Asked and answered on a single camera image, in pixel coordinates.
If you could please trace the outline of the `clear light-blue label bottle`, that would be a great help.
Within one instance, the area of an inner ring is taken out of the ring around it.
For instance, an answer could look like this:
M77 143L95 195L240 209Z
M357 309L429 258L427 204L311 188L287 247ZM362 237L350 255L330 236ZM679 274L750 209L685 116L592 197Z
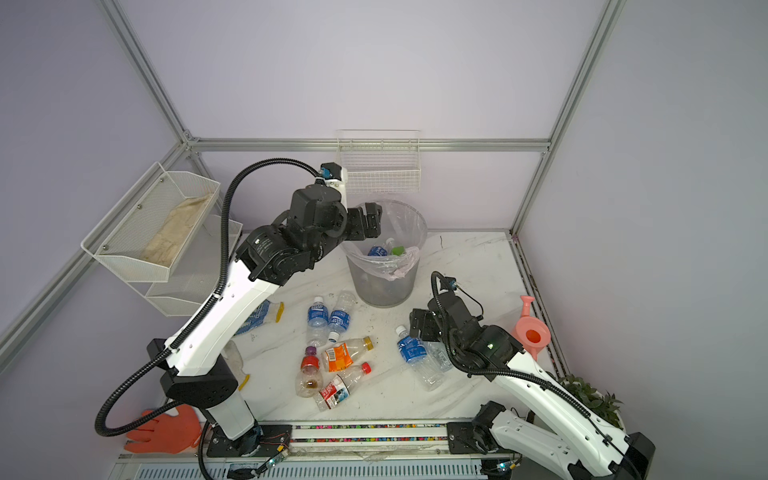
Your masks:
M442 372L448 372L453 369L453 364L448 356L445 345L441 342L426 342L425 347L429 355L433 358Z

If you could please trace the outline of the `yellow-cap clear bottle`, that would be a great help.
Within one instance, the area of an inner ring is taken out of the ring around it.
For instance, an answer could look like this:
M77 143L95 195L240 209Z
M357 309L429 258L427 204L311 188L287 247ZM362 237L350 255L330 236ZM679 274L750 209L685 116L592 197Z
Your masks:
M370 336L349 339L326 349L320 355L321 365L326 372L340 372L353 365L373 349L374 342Z

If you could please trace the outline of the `red label clear bottle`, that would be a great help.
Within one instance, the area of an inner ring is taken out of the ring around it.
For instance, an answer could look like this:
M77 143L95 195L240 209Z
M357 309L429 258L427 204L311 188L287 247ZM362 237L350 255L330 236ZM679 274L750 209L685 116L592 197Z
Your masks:
M348 399L358 384L372 372L368 362L352 365L335 374L332 379L315 394L314 399L320 411L333 410Z

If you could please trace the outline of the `Pocari Sweat bottle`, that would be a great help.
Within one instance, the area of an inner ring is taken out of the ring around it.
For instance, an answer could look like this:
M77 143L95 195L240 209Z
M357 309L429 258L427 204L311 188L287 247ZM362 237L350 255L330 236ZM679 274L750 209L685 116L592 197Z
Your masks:
M387 257L390 254L391 254L391 247L387 247L385 245L375 245L368 252L369 256L374 256L374 257Z

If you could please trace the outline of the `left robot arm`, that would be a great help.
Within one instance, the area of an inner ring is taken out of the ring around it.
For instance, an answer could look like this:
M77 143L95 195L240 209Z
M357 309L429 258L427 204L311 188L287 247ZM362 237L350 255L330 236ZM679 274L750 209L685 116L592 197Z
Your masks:
M251 232L224 268L225 279L184 327L168 338L161 361L166 396L195 407L232 441L256 437L256 420L222 352L251 313L296 273L347 241L381 234L382 207L349 207L338 182L294 192L275 223Z

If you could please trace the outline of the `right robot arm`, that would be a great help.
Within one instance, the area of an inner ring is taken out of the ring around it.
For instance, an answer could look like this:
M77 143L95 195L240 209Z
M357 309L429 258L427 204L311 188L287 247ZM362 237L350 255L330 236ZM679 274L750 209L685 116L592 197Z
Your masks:
M558 384L522 344L497 325L483 325L463 300L443 292L409 315L410 333L439 341L469 377L482 377L527 406L542 426L488 401L469 422L448 427L453 453L518 453L561 479L645 479L655 454L640 432L627 433L599 417Z

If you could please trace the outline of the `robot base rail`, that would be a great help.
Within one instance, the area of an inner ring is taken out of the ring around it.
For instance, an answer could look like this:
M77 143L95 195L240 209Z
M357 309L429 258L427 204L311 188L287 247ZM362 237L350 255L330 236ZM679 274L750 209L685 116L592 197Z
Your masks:
M210 458L266 458L286 448L299 456L350 454L367 457L377 453L436 456L513 456L513 450L479 447L473 426L467 419L417 420L325 420L319 422L263 422L255 446L228 439L221 428L211 429L204 452Z

